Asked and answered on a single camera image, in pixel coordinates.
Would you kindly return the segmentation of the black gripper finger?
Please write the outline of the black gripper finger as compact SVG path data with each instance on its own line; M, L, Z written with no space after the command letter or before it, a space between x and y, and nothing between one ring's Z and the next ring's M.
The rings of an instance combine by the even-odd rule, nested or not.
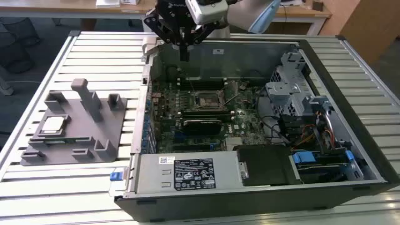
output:
M186 27L186 61L190 61L190 47L199 45L207 36L220 28L220 22L215 21L196 28L195 23Z
M167 24L160 19L156 9L152 9L146 14L143 21L154 33L164 41L164 43L172 44L172 46L178 49L180 61L186 61L186 46L182 45L180 33L176 33L171 28L167 27Z

